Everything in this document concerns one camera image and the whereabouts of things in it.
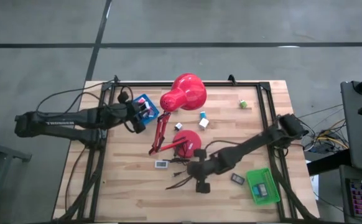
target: blue box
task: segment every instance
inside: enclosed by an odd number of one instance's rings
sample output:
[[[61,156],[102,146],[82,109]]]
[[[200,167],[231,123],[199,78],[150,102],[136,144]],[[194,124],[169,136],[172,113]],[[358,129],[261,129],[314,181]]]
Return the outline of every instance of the blue box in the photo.
[[[134,99],[134,102],[138,102],[139,99],[144,98],[146,102],[148,102],[149,106],[152,108],[152,111],[154,112],[154,116],[148,116],[146,118],[142,119],[142,122],[146,126],[149,122],[152,120],[155,120],[159,115],[159,110],[155,107],[155,105],[152,103],[151,99],[146,94],[142,94],[141,96],[138,96],[136,99]]]

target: green plastic box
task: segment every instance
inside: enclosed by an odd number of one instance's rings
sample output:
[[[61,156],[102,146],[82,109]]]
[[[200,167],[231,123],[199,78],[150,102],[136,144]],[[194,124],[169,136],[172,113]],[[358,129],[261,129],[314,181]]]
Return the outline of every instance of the green plastic box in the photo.
[[[249,182],[250,191],[253,196],[254,202],[257,205],[267,205],[280,201],[278,191],[276,189],[274,179],[272,178],[271,171],[266,167],[259,170],[251,170],[246,173],[246,178]],[[265,184],[268,195],[260,197],[254,194],[253,187],[258,184]]]

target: wooden table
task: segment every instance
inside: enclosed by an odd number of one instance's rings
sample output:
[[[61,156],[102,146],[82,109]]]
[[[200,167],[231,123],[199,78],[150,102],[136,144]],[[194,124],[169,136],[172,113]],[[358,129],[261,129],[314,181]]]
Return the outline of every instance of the wooden table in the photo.
[[[97,83],[99,82],[86,82],[86,86]],[[286,82],[284,80],[270,81],[270,84],[276,113],[293,113]],[[146,93],[154,104],[159,106],[160,96],[170,88],[133,87],[132,90],[134,97]],[[100,87],[88,91],[99,96]],[[164,145],[172,141],[175,135],[173,127],[178,122],[183,124],[184,129],[196,131],[202,139],[202,146],[216,139],[243,142],[263,130],[255,88],[209,87],[207,93],[207,101],[202,109],[178,110],[172,113],[167,125]],[[239,99],[245,100],[248,108],[239,109]],[[270,119],[267,101],[265,103],[267,117]],[[84,95],[80,109],[95,107],[97,104],[97,99]],[[198,128],[200,111],[206,111],[207,118],[210,120],[205,131]],[[124,126],[109,130],[96,222],[273,222],[279,220],[275,204],[255,205],[246,184],[240,186],[230,181],[233,172],[245,176],[248,170],[269,167],[266,147],[261,147],[244,156],[233,170],[222,175],[210,175],[207,179],[207,182],[211,183],[209,194],[196,193],[194,180],[179,189],[164,190],[186,178],[186,173],[171,177],[174,172],[183,171],[186,167],[182,164],[170,164],[167,170],[154,168],[155,160],[173,157],[173,150],[148,156],[148,150],[154,140],[155,128],[156,122],[152,122],[140,134],[129,133]],[[216,143],[208,148],[208,154],[225,146],[229,145]],[[72,166],[82,149],[83,145],[79,142],[74,141],[70,145],[54,218],[65,212],[65,188]],[[87,157],[86,150],[75,169],[70,184],[68,206],[81,191]],[[286,161],[294,192],[308,210],[319,217],[301,147],[291,146]],[[284,192],[282,192],[282,198],[288,217],[289,209]],[[89,199],[86,208],[90,207]]]

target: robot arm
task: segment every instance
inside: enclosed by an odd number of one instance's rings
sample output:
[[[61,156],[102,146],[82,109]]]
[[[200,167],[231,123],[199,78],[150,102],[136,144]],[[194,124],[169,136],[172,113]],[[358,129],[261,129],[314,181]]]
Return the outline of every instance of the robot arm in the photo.
[[[263,132],[238,144],[237,146],[225,147],[210,155],[209,160],[205,160],[206,151],[196,150],[195,156],[199,157],[198,162],[190,162],[187,166],[188,174],[197,180],[196,192],[210,193],[210,184],[205,183],[205,179],[210,174],[223,174],[233,169],[243,156],[253,152],[257,148],[266,144],[274,147],[289,147],[290,143],[296,139],[301,139],[307,134],[300,121],[294,115],[284,115],[279,117],[279,124],[271,125]],[[304,218],[316,219],[300,202],[291,187],[283,179],[277,167],[271,167],[273,177],[282,185],[286,194],[292,199],[295,206]]]
[[[145,105],[126,101],[127,98],[127,93],[123,92],[118,98],[120,103],[84,109],[75,113],[26,112],[15,117],[15,133],[22,138],[48,135],[79,140],[90,148],[104,138],[102,130],[113,128],[126,121],[130,121],[134,131],[140,133],[145,130],[142,122]],[[63,125],[79,125],[84,129],[73,129]]]
[[[294,115],[287,114],[280,117],[279,123],[282,128],[279,128],[277,123],[273,124],[263,132],[237,146],[225,147],[211,154],[210,159],[207,161],[205,161],[205,153],[198,151],[197,156],[200,158],[200,161],[189,163],[187,167],[188,174],[197,180],[203,180],[206,176],[213,173],[223,174],[233,169],[243,156],[261,146],[269,144],[277,147],[288,147],[293,140],[300,139],[307,133]]]

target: black clamp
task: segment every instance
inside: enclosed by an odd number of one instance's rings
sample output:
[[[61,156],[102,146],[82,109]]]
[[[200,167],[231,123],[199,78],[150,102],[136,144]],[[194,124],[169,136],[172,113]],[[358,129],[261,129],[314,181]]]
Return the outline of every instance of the black clamp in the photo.
[[[229,75],[228,81],[231,81],[233,86],[238,85],[238,83],[236,82],[235,77],[233,75]]]

